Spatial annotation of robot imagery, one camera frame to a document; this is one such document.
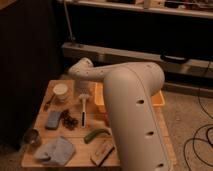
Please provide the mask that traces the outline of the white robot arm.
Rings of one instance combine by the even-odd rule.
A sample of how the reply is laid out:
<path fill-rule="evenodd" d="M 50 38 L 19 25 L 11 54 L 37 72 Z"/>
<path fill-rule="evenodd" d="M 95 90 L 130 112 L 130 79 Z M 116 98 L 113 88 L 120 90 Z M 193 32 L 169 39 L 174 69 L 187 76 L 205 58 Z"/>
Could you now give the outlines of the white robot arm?
<path fill-rule="evenodd" d="M 126 62 L 96 67 L 88 58 L 71 66 L 75 80 L 101 82 L 109 124 L 122 171 L 173 171 L 151 97 L 164 84 L 153 62 Z"/>

